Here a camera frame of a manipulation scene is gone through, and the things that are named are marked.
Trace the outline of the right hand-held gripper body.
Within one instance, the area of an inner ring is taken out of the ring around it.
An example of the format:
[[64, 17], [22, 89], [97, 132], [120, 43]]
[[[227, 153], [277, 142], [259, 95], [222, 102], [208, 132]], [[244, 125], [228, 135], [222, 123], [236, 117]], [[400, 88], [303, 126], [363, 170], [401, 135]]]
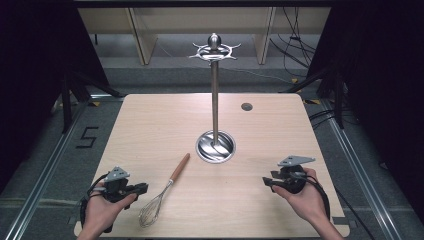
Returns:
[[292, 194], [299, 193], [306, 184], [306, 172], [302, 164], [314, 162], [315, 158], [290, 155], [278, 163], [277, 177], [282, 180], [283, 188]]

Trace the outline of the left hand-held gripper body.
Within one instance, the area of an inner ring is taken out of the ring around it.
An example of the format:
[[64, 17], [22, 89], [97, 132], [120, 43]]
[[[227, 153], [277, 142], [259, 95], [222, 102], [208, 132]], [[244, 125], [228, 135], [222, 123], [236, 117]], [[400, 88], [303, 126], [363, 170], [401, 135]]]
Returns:
[[119, 202], [131, 194], [138, 197], [140, 193], [137, 187], [128, 184], [129, 176], [130, 174], [127, 171], [115, 166], [104, 178], [103, 190], [100, 191], [101, 195], [111, 203]]

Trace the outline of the wire whisk with wooden handle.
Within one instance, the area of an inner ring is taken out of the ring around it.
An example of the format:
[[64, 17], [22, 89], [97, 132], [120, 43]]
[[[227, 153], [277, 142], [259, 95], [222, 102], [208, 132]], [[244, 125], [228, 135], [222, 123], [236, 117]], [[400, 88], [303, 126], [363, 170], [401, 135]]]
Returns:
[[190, 154], [186, 153], [185, 156], [182, 158], [182, 160], [179, 162], [178, 166], [173, 171], [164, 189], [140, 210], [139, 225], [142, 228], [149, 227], [156, 222], [160, 213], [163, 198], [167, 190], [177, 180], [177, 178], [179, 177], [179, 175], [181, 174], [181, 172], [183, 171], [184, 167], [186, 166], [189, 160], [190, 160]]

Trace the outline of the metal utensil stand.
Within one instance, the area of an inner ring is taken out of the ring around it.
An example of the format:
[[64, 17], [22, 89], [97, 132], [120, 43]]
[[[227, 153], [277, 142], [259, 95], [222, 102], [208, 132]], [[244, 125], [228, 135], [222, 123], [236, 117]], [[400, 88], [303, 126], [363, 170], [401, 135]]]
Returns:
[[198, 156], [210, 164], [222, 164], [230, 160], [235, 154], [236, 143], [234, 138], [225, 131], [219, 129], [219, 62], [233, 59], [233, 49], [240, 44], [228, 46], [222, 43], [221, 37], [212, 33], [206, 45], [197, 45], [196, 54], [198, 58], [209, 63], [211, 69], [211, 109], [212, 129], [201, 134], [195, 144]]

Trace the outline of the person's right hand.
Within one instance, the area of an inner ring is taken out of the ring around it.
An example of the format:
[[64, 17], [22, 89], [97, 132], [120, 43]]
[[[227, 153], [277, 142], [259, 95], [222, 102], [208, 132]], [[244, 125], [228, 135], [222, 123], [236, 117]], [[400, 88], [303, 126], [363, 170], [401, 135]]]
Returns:
[[300, 218], [314, 227], [330, 223], [323, 199], [312, 184], [306, 183], [303, 190], [297, 194], [292, 194], [279, 186], [273, 186], [272, 190], [284, 198]]

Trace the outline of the person's left hand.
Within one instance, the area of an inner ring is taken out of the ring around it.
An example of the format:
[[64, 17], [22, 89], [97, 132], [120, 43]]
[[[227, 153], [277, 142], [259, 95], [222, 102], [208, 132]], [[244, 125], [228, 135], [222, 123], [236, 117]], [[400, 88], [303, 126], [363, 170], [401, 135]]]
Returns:
[[136, 197], [135, 194], [131, 194], [119, 202], [111, 203], [101, 196], [99, 191], [93, 191], [88, 200], [82, 230], [96, 229], [103, 233], [114, 223], [118, 214], [135, 201]]

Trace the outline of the black tripod stand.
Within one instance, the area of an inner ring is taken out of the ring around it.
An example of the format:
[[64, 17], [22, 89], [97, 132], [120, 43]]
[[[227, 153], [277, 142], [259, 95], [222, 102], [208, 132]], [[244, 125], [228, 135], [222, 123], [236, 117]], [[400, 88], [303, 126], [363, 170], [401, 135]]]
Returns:
[[78, 102], [87, 102], [91, 99], [91, 95], [87, 90], [87, 85], [111, 95], [115, 98], [125, 97], [124, 93], [120, 93], [109, 86], [107, 83], [102, 83], [89, 77], [88, 75], [78, 71], [67, 71], [61, 82], [62, 104], [63, 104], [63, 133], [66, 133], [73, 123], [73, 115], [71, 109], [71, 95], [74, 95]]
[[331, 93], [334, 94], [334, 114], [335, 120], [338, 126], [343, 129], [344, 124], [342, 120], [342, 110], [343, 110], [343, 79], [342, 74], [335, 66], [324, 67], [322, 70], [317, 71], [316, 73], [311, 74], [302, 82], [295, 84], [293, 87], [288, 90], [284, 90], [284, 93], [296, 93], [299, 90], [302, 90], [306, 86], [312, 84], [313, 82], [320, 80], [321, 83], [317, 90], [317, 95], [319, 97], [328, 97]]

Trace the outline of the black curtain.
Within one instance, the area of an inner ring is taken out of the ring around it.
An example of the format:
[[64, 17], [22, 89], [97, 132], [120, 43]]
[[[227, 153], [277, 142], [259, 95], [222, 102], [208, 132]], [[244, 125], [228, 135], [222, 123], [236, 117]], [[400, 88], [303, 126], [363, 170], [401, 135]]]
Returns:
[[310, 75], [332, 67], [424, 223], [424, 0], [329, 0]]
[[0, 193], [28, 156], [62, 81], [107, 77], [74, 0], [0, 0]]

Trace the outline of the metal floor rail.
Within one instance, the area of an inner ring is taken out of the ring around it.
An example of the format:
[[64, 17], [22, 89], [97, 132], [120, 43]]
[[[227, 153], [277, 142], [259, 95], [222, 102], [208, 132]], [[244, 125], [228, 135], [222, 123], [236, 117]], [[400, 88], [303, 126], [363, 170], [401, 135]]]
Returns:
[[65, 130], [65, 132], [61, 134], [57, 144], [54, 147], [52, 154], [48, 158], [41, 173], [36, 178], [34, 187], [32, 188], [30, 194], [21, 205], [20, 211], [18, 212], [16, 218], [10, 225], [10, 228], [7, 231], [7, 235], [5, 236], [4, 240], [21, 240], [29, 222], [31, 221], [31, 218], [34, 215], [39, 200], [44, 194], [45, 189], [49, 184], [61, 157], [64, 154], [64, 151], [70, 141], [70, 138], [72, 137], [76, 122], [80, 119], [86, 107], [87, 102], [79, 103], [75, 107], [74, 112], [71, 114], [70, 125]]
[[393, 218], [377, 193], [373, 183], [365, 171], [354, 147], [344, 129], [339, 127], [336, 120], [330, 121], [330, 126], [347, 157], [349, 165], [357, 178], [364, 196], [384, 234], [386, 240], [401, 240], [401, 235], [395, 226]]

